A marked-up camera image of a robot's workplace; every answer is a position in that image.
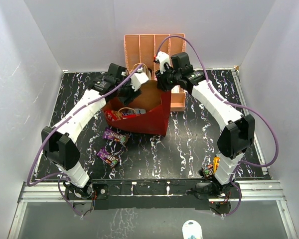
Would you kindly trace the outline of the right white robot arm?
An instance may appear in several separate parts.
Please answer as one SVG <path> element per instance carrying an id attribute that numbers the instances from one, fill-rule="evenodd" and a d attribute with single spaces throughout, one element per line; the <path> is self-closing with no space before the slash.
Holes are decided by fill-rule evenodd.
<path id="1" fill-rule="evenodd" d="M 217 121 L 221 134 L 217 141 L 220 164 L 214 174 L 217 182 L 212 185 L 215 196 L 222 198 L 230 192 L 238 163 L 254 143 L 255 119 L 243 115 L 221 96 L 208 78 L 206 69 L 194 70 L 185 52 L 169 56 L 162 51 L 155 56 L 159 64 L 155 72 L 157 87 L 170 91 L 180 86 L 200 101 Z"/>

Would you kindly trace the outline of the red paper bag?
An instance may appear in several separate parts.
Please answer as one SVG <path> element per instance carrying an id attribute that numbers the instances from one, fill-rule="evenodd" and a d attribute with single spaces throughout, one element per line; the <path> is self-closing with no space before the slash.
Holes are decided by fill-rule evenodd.
<path id="1" fill-rule="evenodd" d="M 171 92 L 157 88 L 157 82 L 148 80 L 140 87 L 141 95 L 128 105 L 123 105 L 118 97 L 109 100 L 102 111 L 136 112 L 137 117 L 106 122 L 114 128 L 145 134 L 165 136 L 170 114 Z"/>

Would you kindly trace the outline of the red chips bag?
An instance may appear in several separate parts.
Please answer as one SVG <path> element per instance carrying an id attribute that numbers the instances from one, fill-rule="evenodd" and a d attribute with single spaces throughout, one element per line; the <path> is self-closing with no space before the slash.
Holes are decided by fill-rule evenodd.
<path id="1" fill-rule="evenodd" d="M 139 114 L 136 112 L 119 112 L 119 111 L 112 111 L 107 110 L 104 111 L 105 117 L 110 121 L 118 121 L 118 120 L 126 120 L 130 118 L 137 117 Z"/>

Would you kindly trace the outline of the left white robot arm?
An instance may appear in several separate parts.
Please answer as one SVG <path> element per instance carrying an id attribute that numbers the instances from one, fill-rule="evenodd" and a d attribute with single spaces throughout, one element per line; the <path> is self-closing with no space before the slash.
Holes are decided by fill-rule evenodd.
<path id="1" fill-rule="evenodd" d="M 78 136 L 109 100 L 118 97 L 124 105 L 131 103 L 141 94 L 141 86 L 148 80 L 142 64 L 128 73 L 125 67 L 112 63 L 106 73 L 90 82 L 82 98 L 60 122 L 42 130 L 44 156 L 70 179 L 70 184 L 81 198 L 89 198 L 93 186 L 79 162 Z"/>

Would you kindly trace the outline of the purple candy pack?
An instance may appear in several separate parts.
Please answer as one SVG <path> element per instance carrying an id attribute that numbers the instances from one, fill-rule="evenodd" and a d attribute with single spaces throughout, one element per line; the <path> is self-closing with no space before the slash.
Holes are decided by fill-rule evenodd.
<path id="1" fill-rule="evenodd" d="M 122 145 L 125 145 L 129 139 L 129 135 L 118 133 L 111 128 L 106 127 L 103 133 L 103 139 L 115 141 Z"/>
<path id="2" fill-rule="evenodd" d="M 104 147 L 99 150 L 97 156 L 111 168 L 115 167 L 119 162 L 119 158 L 110 154 Z"/>

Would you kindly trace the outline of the yellow candy pack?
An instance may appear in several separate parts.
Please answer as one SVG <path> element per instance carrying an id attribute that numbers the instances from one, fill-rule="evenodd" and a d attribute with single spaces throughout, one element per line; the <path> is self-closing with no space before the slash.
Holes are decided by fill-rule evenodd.
<path id="1" fill-rule="evenodd" d="M 220 164 L 220 157 L 214 157 L 214 159 L 213 159 L 213 174 L 216 173 L 216 171 L 219 167 L 219 164 Z"/>

